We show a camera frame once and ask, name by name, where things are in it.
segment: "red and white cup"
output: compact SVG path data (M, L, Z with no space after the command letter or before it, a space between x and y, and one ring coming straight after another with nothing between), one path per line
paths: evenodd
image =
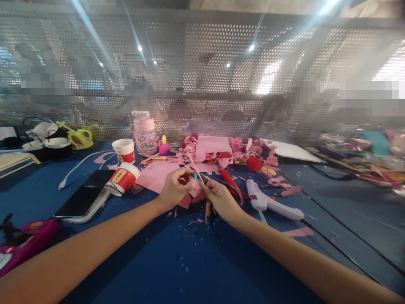
M112 143L113 149L121 163L135 162L134 141L129 138L119 139Z
M116 196L122 196L139 177L140 171L137 167L130 163L121 163L104 189Z

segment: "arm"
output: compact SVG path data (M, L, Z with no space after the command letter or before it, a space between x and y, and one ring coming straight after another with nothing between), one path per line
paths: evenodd
M216 211L327 303L405 303L378 283L246 214L224 185L200 183Z
M49 248L0 279L4 303L57 303L154 218L194 189L194 171L167 175L159 197ZM184 177L186 185L179 178Z

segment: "table surface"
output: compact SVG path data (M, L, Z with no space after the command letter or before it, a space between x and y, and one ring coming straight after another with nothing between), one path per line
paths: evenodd
M100 165L94 163L94 159L99 155L86 160L71 174L65 189L59 191L59 183L65 175L86 155L110 147L109 144L98 144L75 152L68 160L28 166L5 177L0 183L0 217L13 212L12 221L16 227L31 220L51 218L98 169ZM112 158L109 164L115 162L116 159ZM253 173L237 165L230 166L230 174L245 179L250 176L258 184L266 185L261 188L266 195L276 194L280 203L300 208L306 220L323 235L328 238L337 235L335 244L366 271L386 287L404 295L405 277L396 269L404 269L403 200L388 189L360 180L342 182L328 179L306 165L283 163L280 167L291 183L303 186L303 192L282 198L281 190L269 186L264 174ZM211 178L220 179L220 176L213 174ZM236 183L247 193L246 182L237 179ZM156 196L149 190L135 195L128 191L120 198L112 196L88 223L65 223L53 244ZM257 211L249 203L244 209L259 219ZM198 218L204 219L203 204L190 205L188 210L177 207L176 218L174 210L172 213L152 221L62 302L106 303L124 299L155 303L175 299L180 303L296 303L307 299L322 303L285 268L221 218L216 218L211 227L204 223L190 224ZM269 211L265 212L265 217L268 224L279 231L304 227L300 222L292 222ZM362 273L317 233L295 239ZM394 266L377 251L391 260Z

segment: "white board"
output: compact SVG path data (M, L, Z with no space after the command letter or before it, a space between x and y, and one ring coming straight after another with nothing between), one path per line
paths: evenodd
M271 141L271 143L265 143L267 147L270 148L272 145L276 145L277 148L274 150L274 152L282 157L289 157L289 158L295 158L299 160L307 160L315 163L322 163L323 160L319 157L316 157L315 155L312 155L310 152L307 150L304 150L303 148L293 145L293 144L286 144L282 143L279 141Z

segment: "yellow toy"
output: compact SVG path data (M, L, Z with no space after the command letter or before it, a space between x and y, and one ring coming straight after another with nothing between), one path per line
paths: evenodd
M72 141L73 151L84 150L93 146L92 133L88 130L77 129L77 131L69 128L65 122L56 122L61 128L68 130L67 138Z

